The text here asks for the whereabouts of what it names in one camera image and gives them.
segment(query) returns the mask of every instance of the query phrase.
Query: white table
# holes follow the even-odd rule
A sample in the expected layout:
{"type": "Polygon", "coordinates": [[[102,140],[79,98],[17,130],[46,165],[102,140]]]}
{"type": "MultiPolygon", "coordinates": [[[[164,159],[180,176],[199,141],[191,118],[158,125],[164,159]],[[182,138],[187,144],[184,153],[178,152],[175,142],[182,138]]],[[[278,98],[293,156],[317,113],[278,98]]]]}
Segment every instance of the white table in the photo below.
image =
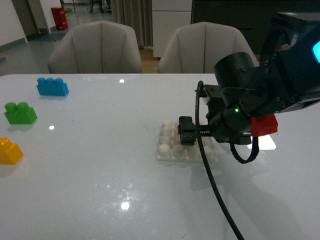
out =
{"type": "MultiPolygon", "coordinates": [[[[0,165],[0,239],[235,240],[203,165],[156,160],[163,120],[194,118],[199,80],[216,82],[211,74],[0,77],[0,137],[24,153],[0,165]],[[69,95],[40,96],[38,77],[62,77],[69,95]],[[27,102],[38,119],[10,125],[8,102],[27,102]]],[[[319,115],[320,104],[278,114],[276,150],[245,165],[214,141],[211,168],[246,240],[319,239],[319,115]]]]}

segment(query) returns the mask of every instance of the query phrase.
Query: chair backrest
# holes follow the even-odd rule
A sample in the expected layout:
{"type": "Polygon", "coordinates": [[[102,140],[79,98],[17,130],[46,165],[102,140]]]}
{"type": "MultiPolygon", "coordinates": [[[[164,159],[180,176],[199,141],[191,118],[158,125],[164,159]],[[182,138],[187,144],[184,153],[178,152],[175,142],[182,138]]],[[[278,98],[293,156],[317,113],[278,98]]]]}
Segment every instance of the chair backrest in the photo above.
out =
{"type": "Polygon", "coordinates": [[[259,62],[242,33],[231,26],[199,22],[177,28],[169,37],[158,73],[213,73],[224,57],[246,52],[259,62]]]}
{"type": "Polygon", "coordinates": [[[136,33],[104,20],[76,26],[53,51],[48,69],[51,74],[141,73],[136,33]]]}

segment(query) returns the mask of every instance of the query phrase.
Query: green plastic brick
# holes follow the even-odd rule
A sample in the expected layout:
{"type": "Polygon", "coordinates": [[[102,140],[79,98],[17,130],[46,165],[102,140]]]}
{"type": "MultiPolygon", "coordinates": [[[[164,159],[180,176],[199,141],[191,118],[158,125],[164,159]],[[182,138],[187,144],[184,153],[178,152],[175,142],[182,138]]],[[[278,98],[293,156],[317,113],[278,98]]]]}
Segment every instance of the green plastic brick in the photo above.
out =
{"type": "Polygon", "coordinates": [[[29,107],[26,102],[20,102],[18,105],[9,102],[4,107],[4,115],[10,124],[33,124],[37,119],[34,108],[29,107]]]}

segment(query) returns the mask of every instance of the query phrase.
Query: black cable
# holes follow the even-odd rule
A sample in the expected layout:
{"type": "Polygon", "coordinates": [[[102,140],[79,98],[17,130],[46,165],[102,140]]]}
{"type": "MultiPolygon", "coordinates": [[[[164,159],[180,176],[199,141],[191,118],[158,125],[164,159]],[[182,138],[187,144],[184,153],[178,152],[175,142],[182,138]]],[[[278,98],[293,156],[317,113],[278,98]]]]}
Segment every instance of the black cable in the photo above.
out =
{"type": "Polygon", "coordinates": [[[259,139],[257,136],[252,138],[251,154],[247,160],[244,160],[242,157],[239,156],[239,154],[236,150],[236,147],[233,143],[230,143],[230,150],[231,150],[234,158],[237,159],[239,163],[241,163],[241,164],[251,163],[253,160],[256,159],[256,157],[259,153],[259,139]]]}
{"type": "Polygon", "coordinates": [[[205,167],[205,170],[206,170],[206,173],[208,175],[208,178],[209,178],[209,181],[211,183],[211,186],[212,186],[212,189],[213,189],[213,192],[215,194],[215,197],[221,207],[221,210],[222,212],[224,213],[224,216],[225,218],[227,219],[227,221],[229,222],[230,224],[230,227],[232,228],[235,236],[237,237],[238,240],[244,240],[241,232],[239,231],[237,225],[235,224],[234,220],[232,219],[220,193],[219,193],[219,190],[218,190],[218,187],[216,185],[216,182],[215,182],[215,179],[214,179],[214,176],[212,175],[212,172],[211,172],[211,169],[210,169],[210,165],[208,163],[208,159],[206,157],[206,153],[205,153],[205,149],[204,149],[204,144],[202,142],[202,139],[201,139],[201,135],[200,135],[200,121],[199,121],[199,101],[200,101],[200,92],[203,90],[203,87],[204,87],[204,83],[202,81],[199,81],[198,82],[198,86],[196,88],[196,97],[195,97],[195,131],[196,131],[196,137],[197,137],[197,140],[198,140],[198,144],[199,144],[199,148],[200,148],[200,153],[201,153],[201,156],[202,156],[202,160],[203,160],[203,163],[204,163],[204,167],[205,167]]]}

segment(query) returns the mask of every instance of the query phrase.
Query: yellow block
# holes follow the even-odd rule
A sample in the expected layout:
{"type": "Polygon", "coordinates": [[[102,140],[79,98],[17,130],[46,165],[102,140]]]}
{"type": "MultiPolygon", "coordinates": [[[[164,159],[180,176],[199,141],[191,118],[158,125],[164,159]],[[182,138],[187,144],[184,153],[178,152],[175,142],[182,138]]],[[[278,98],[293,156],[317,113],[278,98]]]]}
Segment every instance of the yellow block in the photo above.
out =
{"type": "Polygon", "coordinates": [[[23,156],[19,146],[7,137],[0,138],[0,164],[16,164],[23,156]]]}

